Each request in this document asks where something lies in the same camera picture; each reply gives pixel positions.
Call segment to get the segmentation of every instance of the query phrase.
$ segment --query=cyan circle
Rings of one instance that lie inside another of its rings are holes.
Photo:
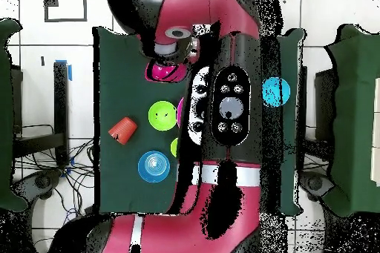
[[[282,102],[280,93],[280,83],[282,87]],[[263,103],[266,106],[280,107],[290,98],[290,86],[285,79],[270,77],[263,83]]]

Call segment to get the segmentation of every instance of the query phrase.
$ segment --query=white stripe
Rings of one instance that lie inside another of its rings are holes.
[[[132,229],[131,245],[129,246],[130,253],[131,253],[131,248],[134,244],[138,244],[139,246],[141,246],[140,243],[141,243],[141,231],[143,229],[143,219],[144,217],[141,217],[138,214],[134,215],[134,228]]]
[[[202,182],[217,185],[218,165],[202,166]],[[193,168],[192,184],[197,185],[199,180],[200,167],[195,165]],[[237,167],[237,186],[260,186],[260,169]],[[178,182],[178,165],[177,165],[177,182]]]

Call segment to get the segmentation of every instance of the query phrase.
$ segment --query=circular button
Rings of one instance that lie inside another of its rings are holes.
[[[229,92],[229,87],[227,85],[223,85],[221,88],[220,88],[220,91],[222,93],[228,93]]]
[[[219,132],[225,132],[227,131],[227,124],[225,122],[221,122],[217,125],[217,129]]]
[[[243,130],[243,127],[240,123],[232,123],[231,129],[234,133],[239,133],[241,130]]]
[[[195,132],[201,132],[203,130],[203,123],[202,122],[196,122],[193,124],[193,129]]]
[[[206,86],[205,85],[198,85],[197,86],[197,93],[205,93],[206,92]]]
[[[236,77],[235,73],[231,73],[229,74],[229,77],[227,79],[229,80],[229,82],[236,82],[238,78]]]
[[[220,103],[219,112],[223,118],[237,119],[243,114],[243,103],[236,97],[226,97]]]
[[[243,93],[243,86],[236,85],[234,87],[234,91],[235,91],[235,93]]]
[[[168,158],[159,151],[149,151],[141,156],[137,165],[139,175],[148,183],[160,183],[170,172]]]

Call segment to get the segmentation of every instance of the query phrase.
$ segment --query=magenta object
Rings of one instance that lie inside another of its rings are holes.
[[[164,66],[154,63],[148,72],[148,63],[145,69],[145,78],[150,82],[180,82],[186,77],[186,66],[184,64]]]
[[[178,107],[177,107],[177,124],[178,124],[178,128],[181,125],[182,105],[183,105],[183,97],[182,97],[182,99],[181,99],[181,101],[180,101],[180,103],[178,104]]]

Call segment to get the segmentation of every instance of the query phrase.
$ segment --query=red cup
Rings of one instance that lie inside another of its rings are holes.
[[[136,131],[137,125],[128,117],[123,118],[108,133],[120,144],[125,145]]]

